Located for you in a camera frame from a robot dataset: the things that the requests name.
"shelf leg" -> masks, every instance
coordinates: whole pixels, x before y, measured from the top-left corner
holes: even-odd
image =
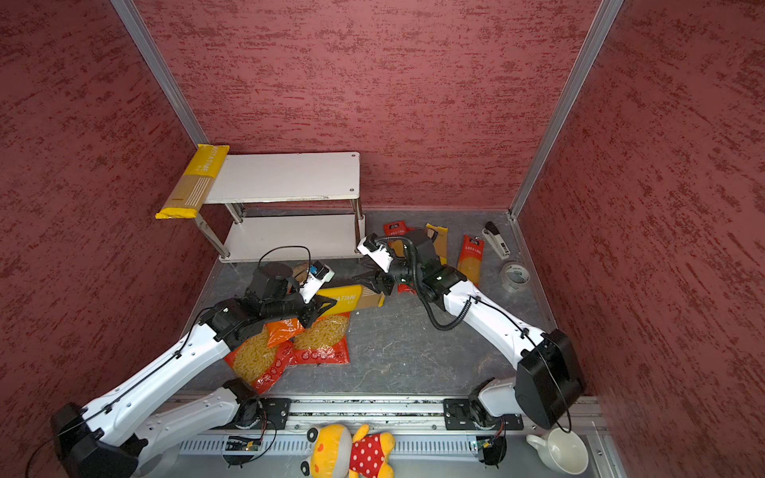
[[[204,220],[201,214],[197,213],[197,217],[194,218],[194,223],[197,225],[197,228],[202,231],[202,234],[204,234],[207,240],[210,241],[210,244],[213,245],[215,250],[218,251],[220,258],[228,259],[231,253],[228,249],[226,249],[220,239],[218,239],[218,236],[215,235],[212,228],[209,224],[207,224],[207,221]]]
[[[355,232],[356,232],[356,244],[353,246],[353,250],[356,252],[357,255],[361,255],[361,252],[359,252],[359,249],[356,247],[359,245],[359,242],[361,242],[361,232],[359,230],[359,221],[364,219],[364,211],[361,209],[361,199],[352,199],[350,200],[350,205],[353,208],[353,212],[356,214],[356,223],[355,226]]]
[[[226,204],[226,209],[231,213],[231,217],[234,218],[234,224],[242,223],[242,216],[244,216],[244,207],[241,204]]]

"yellow plush toy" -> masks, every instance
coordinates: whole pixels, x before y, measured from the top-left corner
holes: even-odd
[[[369,425],[362,425],[353,438],[340,424],[308,431],[308,441],[315,442],[309,460],[300,465],[305,476],[313,478],[393,478],[388,455],[396,446],[390,433],[367,435]]]

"mug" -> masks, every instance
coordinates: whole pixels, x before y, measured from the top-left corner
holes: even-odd
[[[539,458],[550,470],[578,475],[587,469],[590,455],[576,433],[565,433],[560,428],[537,437],[526,435],[526,443],[534,447]]]

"textured red wall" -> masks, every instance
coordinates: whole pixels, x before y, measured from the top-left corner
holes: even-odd
[[[630,476],[765,476],[764,25],[627,0],[522,212]]]
[[[507,208],[599,0],[138,0],[211,141],[360,151],[374,206]]]
[[[194,149],[112,6],[0,11],[0,475],[20,476],[52,411],[177,338],[214,253],[152,219]]]

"tape roll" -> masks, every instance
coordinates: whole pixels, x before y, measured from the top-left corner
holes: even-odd
[[[500,271],[500,282],[506,291],[515,294],[529,286],[531,275],[520,262],[507,262]]]

